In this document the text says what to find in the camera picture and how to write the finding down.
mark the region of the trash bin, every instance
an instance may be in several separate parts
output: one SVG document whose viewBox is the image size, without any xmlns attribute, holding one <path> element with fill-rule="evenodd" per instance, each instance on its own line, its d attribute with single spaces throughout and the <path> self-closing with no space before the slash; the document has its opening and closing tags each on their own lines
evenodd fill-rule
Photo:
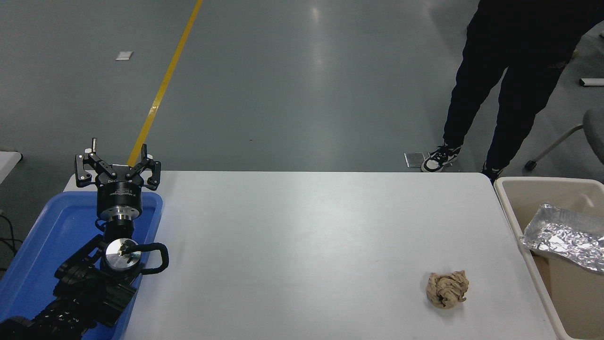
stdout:
<svg viewBox="0 0 604 340">
<path fill-rule="evenodd" d="M 542 203 L 604 218 L 604 185 L 594 180 L 501 177 L 495 192 L 517 241 Z M 558 338 L 604 339 L 604 275 L 518 247 Z"/>
</svg>

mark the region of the chair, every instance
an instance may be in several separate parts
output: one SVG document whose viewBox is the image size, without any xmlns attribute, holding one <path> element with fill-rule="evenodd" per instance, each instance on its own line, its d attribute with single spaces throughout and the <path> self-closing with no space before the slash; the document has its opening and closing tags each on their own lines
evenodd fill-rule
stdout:
<svg viewBox="0 0 604 340">
<path fill-rule="evenodd" d="M 570 135 L 581 129 L 585 132 L 585 137 L 587 138 L 587 142 L 590 144 L 591 149 L 594 151 L 600 162 L 604 163 L 604 108 L 600 108 L 587 110 L 583 115 L 583 124 L 577 125 L 565 132 L 537 157 L 529 160 L 524 165 L 524 168 L 528 171 L 534 169 L 541 158 L 547 155 Z"/>
</svg>

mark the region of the yellow floor line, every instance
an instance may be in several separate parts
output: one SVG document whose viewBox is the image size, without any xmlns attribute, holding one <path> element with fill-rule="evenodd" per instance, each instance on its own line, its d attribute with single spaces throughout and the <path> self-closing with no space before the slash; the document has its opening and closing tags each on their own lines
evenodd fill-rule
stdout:
<svg viewBox="0 0 604 340">
<path fill-rule="evenodd" d="M 172 74 L 174 73 L 174 69 L 176 68 L 176 64 L 178 64 L 178 59 L 181 57 L 182 49 L 185 47 L 185 43 L 187 42 L 188 34 L 191 32 L 191 28 L 193 27 L 193 23 L 195 22 L 195 18 L 197 17 L 197 13 L 199 12 L 199 7 L 201 7 L 201 3 L 204 0 L 197 0 L 195 4 L 195 8 L 193 8 L 193 12 L 189 17 L 189 21 L 187 26 L 185 27 L 184 32 L 182 32 L 181 40 L 178 42 L 178 46 L 176 47 L 176 51 L 172 56 L 172 61 L 170 61 L 170 65 L 168 66 L 168 70 L 165 72 L 164 80 L 161 82 L 161 86 L 157 91 L 157 95 L 155 96 L 155 100 L 153 101 L 153 105 L 149 110 L 149 114 L 147 115 L 147 119 L 143 124 L 143 128 L 138 135 L 137 141 L 132 148 L 132 152 L 130 153 L 130 157 L 128 158 L 128 165 L 134 166 L 137 163 L 138 157 L 140 156 L 141 146 L 145 142 L 147 135 L 149 134 L 149 129 L 153 124 L 153 120 L 155 119 L 155 114 L 159 108 L 159 104 L 161 104 L 161 100 L 164 97 L 165 90 L 168 88 L 168 84 L 170 83 L 170 79 L 172 78 Z"/>
</svg>

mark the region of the person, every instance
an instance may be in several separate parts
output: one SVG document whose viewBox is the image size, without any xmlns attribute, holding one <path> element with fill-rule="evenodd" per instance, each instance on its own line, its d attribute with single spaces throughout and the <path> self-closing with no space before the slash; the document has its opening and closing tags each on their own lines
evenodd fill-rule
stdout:
<svg viewBox="0 0 604 340">
<path fill-rule="evenodd" d="M 505 72 L 481 170 L 494 182 L 520 149 L 603 5 L 603 0 L 480 0 L 467 27 L 443 144 L 429 153 L 421 170 L 440 172 L 457 159 L 480 105 Z"/>
</svg>

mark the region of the sneaker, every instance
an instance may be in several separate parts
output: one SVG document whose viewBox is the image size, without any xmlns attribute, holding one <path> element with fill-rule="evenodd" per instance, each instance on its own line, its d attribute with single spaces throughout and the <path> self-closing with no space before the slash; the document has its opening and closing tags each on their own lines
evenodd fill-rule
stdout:
<svg viewBox="0 0 604 340">
<path fill-rule="evenodd" d="M 493 184 L 495 182 L 495 180 L 501 174 L 501 171 L 503 171 L 503 168 L 501 168 L 501 169 L 487 168 L 487 162 L 484 162 L 483 169 L 480 171 L 480 173 L 485 175 L 486 177 L 488 177 L 489 180 L 491 180 L 491 184 Z"/>
<path fill-rule="evenodd" d="M 449 147 L 446 143 L 439 146 L 434 152 L 430 152 L 429 157 L 422 163 L 422 172 L 440 172 L 447 164 L 453 163 L 459 155 L 461 146 L 456 148 Z"/>
</svg>

